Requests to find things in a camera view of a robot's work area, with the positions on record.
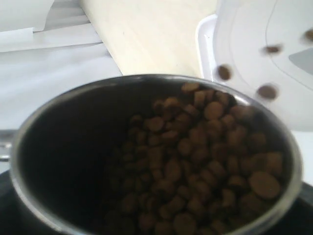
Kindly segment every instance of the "falling kibble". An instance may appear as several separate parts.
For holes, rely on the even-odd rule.
[[[313,42],[313,29],[310,29],[310,30],[306,31],[306,32],[304,33],[304,37],[305,37],[308,41]]]
[[[227,81],[231,77],[231,70],[228,65],[220,65],[217,67],[217,73],[220,79]]]
[[[272,45],[263,48],[265,54],[277,54],[283,49],[282,45]]]
[[[277,90],[271,85],[263,85],[259,87],[257,94],[268,100],[274,100],[277,98]]]

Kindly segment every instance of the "bowl rim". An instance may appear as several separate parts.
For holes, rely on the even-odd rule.
[[[283,124],[278,117],[265,108],[261,103],[236,91],[230,87],[224,86],[222,84],[214,83],[209,80],[204,80],[200,78],[194,78],[190,76],[182,75],[169,75],[169,74],[139,74],[139,75],[129,75],[129,76],[119,76],[109,79],[99,80],[96,82],[91,82],[83,86],[79,86],[72,90],[69,90],[52,100],[48,101],[46,104],[37,109],[33,114],[31,114],[28,119],[21,125],[20,129],[17,131],[14,140],[13,147],[11,149],[10,157],[10,176],[13,182],[13,186],[21,199],[21,201],[26,205],[26,207],[43,223],[45,223],[50,228],[54,229],[59,233],[64,233],[68,235],[94,235],[88,231],[73,225],[66,220],[58,217],[56,214],[47,209],[39,200],[37,200],[27,187],[26,182],[22,178],[19,169],[19,149],[22,141],[27,133],[27,130],[36,122],[36,120],[50,107],[69,100],[78,95],[84,94],[96,88],[115,86],[119,83],[129,83],[129,82],[139,82],[149,79],[165,79],[165,80],[180,80],[185,82],[195,82],[206,86],[209,86],[218,91],[226,92],[233,95],[236,99],[243,103],[256,106],[261,112],[263,112],[270,121],[279,129],[280,134],[282,134],[286,140],[286,143],[291,150],[291,177],[289,183],[281,195],[280,199],[275,203],[271,209],[266,213],[253,220],[252,222],[230,232],[228,235],[256,235],[265,230],[269,229],[274,225],[291,207],[293,202],[296,200],[302,183],[302,158],[299,147],[295,141],[290,130]]]

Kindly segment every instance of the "black surface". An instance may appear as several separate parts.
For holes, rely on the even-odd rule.
[[[0,235],[33,235],[23,228],[18,200],[8,172],[0,175]],[[290,211],[265,235],[313,234],[313,187],[303,184],[300,197]]]

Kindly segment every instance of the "wooden surface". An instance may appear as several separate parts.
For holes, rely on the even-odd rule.
[[[124,75],[200,76],[195,33],[217,0],[81,0]]]

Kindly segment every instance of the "stainless steel bowl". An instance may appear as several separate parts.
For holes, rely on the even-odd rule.
[[[290,208],[301,187],[301,156],[287,127],[255,100],[231,88],[175,75],[133,75],[87,84],[62,94],[33,113],[16,133],[11,178],[23,204],[55,231],[91,235],[92,213],[99,205],[104,157],[125,137],[127,119],[149,115],[151,100],[180,96],[184,82],[199,82],[251,105],[258,123],[285,157],[285,188],[277,203],[232,235],[255,235],[275,224]]]

